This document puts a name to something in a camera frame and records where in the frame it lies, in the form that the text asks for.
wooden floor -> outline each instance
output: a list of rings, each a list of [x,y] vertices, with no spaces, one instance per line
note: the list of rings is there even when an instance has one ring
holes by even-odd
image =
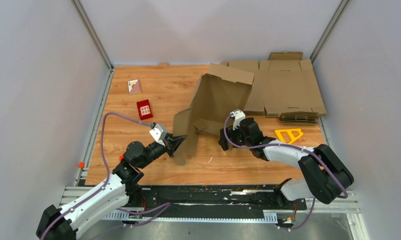
[[[136,102],[149,99],[153,118],[147,123],[164,124],[173,131],[173,116],[190,104],[196,81],[208,71],[208,65],[118,66],[113,75],[104,113],[117,112],[139,119]],[[127,82],[140,79],[142,94],[129,95]],[[274,137],[276,129],[299,128],[282,125],[275,118],[255,116],[260,129]],[[301,126],[304,135],[294,144],[316,147],[324,142],[318,125]],[[129,143],[140,141],[145,146],[153,142],[149,128],[117,116],[106,120],[104,134],[105,157],[111,171],[119,163]],[[222,151],[218,139],[201,135],[196,156],[187,159],[184,166],[162,156],[145,167],[139,184],[265,184],[280,183],[287,178],[301,178],[301,171],[279,162],[266,162],[255,158],[247,149]],[[100,152],[100,135],[96,140],[86,184],[98,184],[106,177]]]

folded cardboard box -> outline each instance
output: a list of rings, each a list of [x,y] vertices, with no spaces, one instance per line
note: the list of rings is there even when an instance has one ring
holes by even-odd
[[[172,133],[187,135],[174,153],[176,164],[184,165],[186,155],[195,155],[199,134],[220,136],[229,113],[245,107],[253,81],[251,71],[227,66],[225,62],[209,65],[208,73],[197,81],[190,107],[174,116]]]
[[[302,52],[272,52],[268,60],[232,60],[229,66],[254,73],[252,91],[243,111],[283,123],[311,124],[326,109],[309,58]]]

yellow plastic object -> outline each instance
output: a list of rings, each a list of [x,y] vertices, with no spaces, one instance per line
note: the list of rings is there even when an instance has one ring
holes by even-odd
[[[302,130],[300,128],[293,128],[293,129],[279,129],[279,130],[274,130],[275,135],[277,136],[278,140],[280,140],[282,143],[285,144],[292,144],[294,141],[298,140],[300,137],[304,135]],[[282,136],[282,133],[287,133],[287,135],[290,138],[290,142],[286,142],[285,138]]]

robotic arm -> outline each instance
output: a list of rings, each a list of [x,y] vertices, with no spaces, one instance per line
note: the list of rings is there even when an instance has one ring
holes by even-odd
[[[302,171],[303,179],[289,178],[278,186],[277,191],[286,200],[317,198],[324,204],[330,204],[342,193],[341,188],[346,189],[354,182],[352,174],[329,146],[320,144],[317,147],[300,147],[285,144],[273,137],[264,136],[254,119],[246,118],[241,110],[233,111],[230,116],[234,119],[233,125],[221,129],[218,142],[224,151],[229,149],[230,140],[236,147],[248,148],[259,159],[282,162]],[[323,165],[314,155],[319,156],[331,172],[322,169]]]
[[[224,151],[229,149],[230,141],[234,147],[249,149],[259,159],[277,160],[302,171],[303,179],[286,179],[275,189],[280,205],[312,197],[329,204],[342,189],[354,182],[351,173],[329,146],[321,144],[313,148],[285,144],[264,136],[254,119],[246,118],[242,111],[233,111],[230,116],[234,119],[233,125],[220,131],[219,144]],[[41,240],[76,240],[113,210],[127,204],[135,205],[142,190],[138,181],[144,176],[140,169],[165,153],[173,157],[187,137],[173,136],[163,125],[156,123],[149,133],[155,141],[146,147],[139,141],[130,143],[121,162],[103,182],[61,208],[54,205],[46,208],[36,231],[37,237]]]
[[[154,124],[149,133],[155,141],[147,147],[139,141],[130,143],[112,174],[93,189],[61,208],[54,205],[46,208],[36,231],[38,238],[41,239],[48,226],[67,211],[70,212],[59,218],[44,240],[79,239],[91,226],[113,210],[127,204],[135,205],[142,190],[138,181],[144,176],[140,169],[165,153],[173,157],[187,137],[173,136],[162,124]]]

gray wall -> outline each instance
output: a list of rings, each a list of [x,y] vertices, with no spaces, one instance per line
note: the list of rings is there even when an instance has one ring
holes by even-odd
[[[340,0],[82,0],[115,65],[309,57]]]
[[[401,0],[353,0],[315,70],[370,238],[401,239]]]
[[[0,1],[0,239],[72,184],[108,71],[69,0]]]

